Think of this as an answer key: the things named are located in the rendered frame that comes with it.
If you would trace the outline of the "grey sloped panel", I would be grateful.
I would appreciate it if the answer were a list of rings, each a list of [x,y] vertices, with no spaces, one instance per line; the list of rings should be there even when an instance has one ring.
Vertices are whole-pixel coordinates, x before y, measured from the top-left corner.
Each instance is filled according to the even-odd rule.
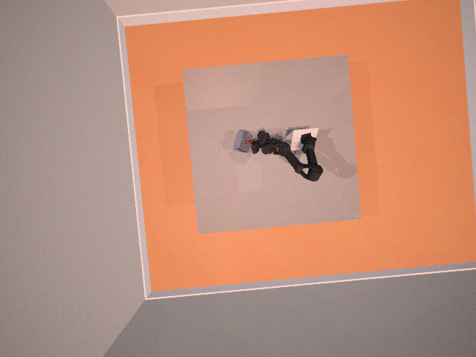
[[[251,144],[247,144],[247,141],[251,141],[252,137],[252,135],[249,135],[245,131],[238,131],[234,142],[233,150],[240,152],[248,152]]]

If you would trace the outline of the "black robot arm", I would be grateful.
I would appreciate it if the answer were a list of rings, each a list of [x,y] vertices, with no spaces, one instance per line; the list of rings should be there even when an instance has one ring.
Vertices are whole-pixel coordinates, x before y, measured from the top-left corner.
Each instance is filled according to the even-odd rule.
[[[270,138],[270,136],[267,136],[264,130],[259,132],[257,137],[258,137],[258,140],[261,142],[264,142],[266,141],[267,138]],[[286,160],[295,169],[296,173],[301,174],[307,180],[317,181],[320,178],[323,172],[323,169],[321,165],[318,165],[317,159],[315,157],[314,149],[315,149],[316,140],[317,138],[313,138],[311,136],[311,133],[301,135],[300,141],[303,144],[302,152],[306,153],[308,164],[301,163],[296,158],[296,156],[292,153],[291,147],[289,146],[289,144],[286,142],[282,142],[281,139],[279,140],[270,139],[268,143],[265,144],[261,148],[261,151],[265,155],[273,153],[275,155],[281,155],[285,157]],[[303,171],[303,168],[309,168],[308,175],[305,174],[305,172]]]

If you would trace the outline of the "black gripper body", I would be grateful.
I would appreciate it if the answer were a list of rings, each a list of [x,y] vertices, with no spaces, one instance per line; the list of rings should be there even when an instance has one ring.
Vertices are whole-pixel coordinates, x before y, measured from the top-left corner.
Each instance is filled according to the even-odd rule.
[[[265,144],[268,143],[268,141],[270,140],[270,138],[267,138],[266,141],[264,142],[259,142],[259,143],[254,143],[251,145],[251,149],[252,149],[252,152],[254,154],[256,154],[257,152],[259,152],[260,148],[262,148]]]

